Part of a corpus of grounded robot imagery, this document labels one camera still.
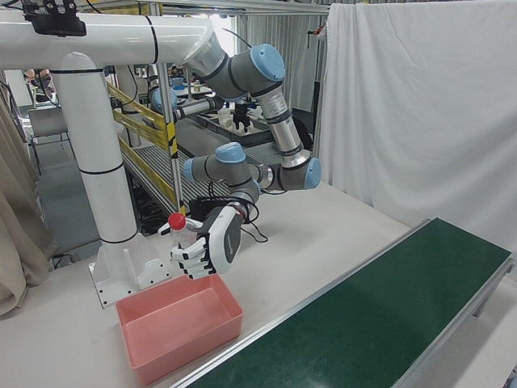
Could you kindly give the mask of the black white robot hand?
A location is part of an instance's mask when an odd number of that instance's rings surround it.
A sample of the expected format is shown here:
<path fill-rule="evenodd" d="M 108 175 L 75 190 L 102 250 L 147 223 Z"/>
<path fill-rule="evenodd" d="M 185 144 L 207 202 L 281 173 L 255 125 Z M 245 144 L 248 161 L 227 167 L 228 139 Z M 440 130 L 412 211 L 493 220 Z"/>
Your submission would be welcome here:
<path fill-rule="evenodd" d="M 231 205 L 214 208 L 204 221 L 172 213 L 158 229 L 169 236 L 170 261 L 195 280 L 229 270 L 241 243 L 243 217 Z"/>

